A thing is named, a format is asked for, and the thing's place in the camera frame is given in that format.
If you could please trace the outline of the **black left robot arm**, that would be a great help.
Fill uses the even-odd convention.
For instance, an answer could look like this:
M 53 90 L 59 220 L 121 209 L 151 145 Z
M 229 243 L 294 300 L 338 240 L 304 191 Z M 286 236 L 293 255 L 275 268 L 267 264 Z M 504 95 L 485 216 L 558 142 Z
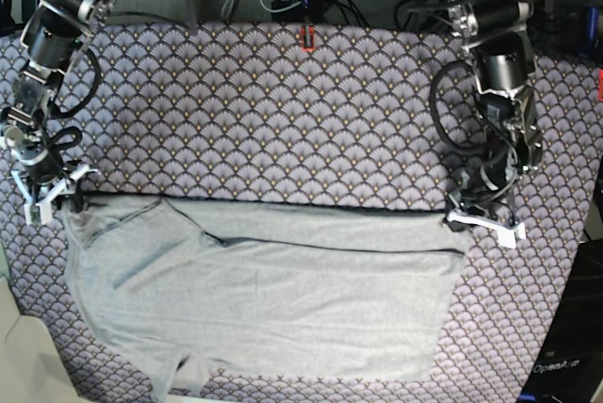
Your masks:
M 536 62 L 528 33 L 538 0 L 447 0 L 454 35 L 461 38 L 466 57 L 444 65 L 432 80 L 428 106 L 438 136 L 457 154 L 481 155 L 472 173 L 463 173 L 448 197 L 445 222 L 456 232 L 479 226 L 497 234 L 499 242 L 526 238 L 524 222 L 509 212 L 497 218 L 513 187 L 538 170 L 543 133 L 538 126 L 535 89 L 529 79 Z M 451 72 L 463 70 L 475 81 L 474 106 L 486 141 L 462 146 L 452 140 L 441 121 L 438 90 Z

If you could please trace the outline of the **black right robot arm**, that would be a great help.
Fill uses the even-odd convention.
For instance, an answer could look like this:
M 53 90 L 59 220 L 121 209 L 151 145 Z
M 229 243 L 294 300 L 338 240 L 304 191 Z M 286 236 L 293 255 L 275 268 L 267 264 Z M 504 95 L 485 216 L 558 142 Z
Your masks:
M 15 79 L 13 101 L 1 109 L 1 147 L 20 168 L 11 176 L 24 198 L 29 224 L 45 224 L 64 200 L 83 206 L 80 180 L 92 169 L 79 160 L 65 161 L 63 151 L 77 146 L 82 133 L 65 127 L 49 135 L 48 121 L 74 117 L 90 102 L 100 84 L 100 64 L 90 50 L 95 33 L 116 0 L 40 0 L 24 25 L 20 43 L 27 61 Z M 57 99 L 67 73 L 81 57 L 93 69 L 89 93 L 63 111 Z

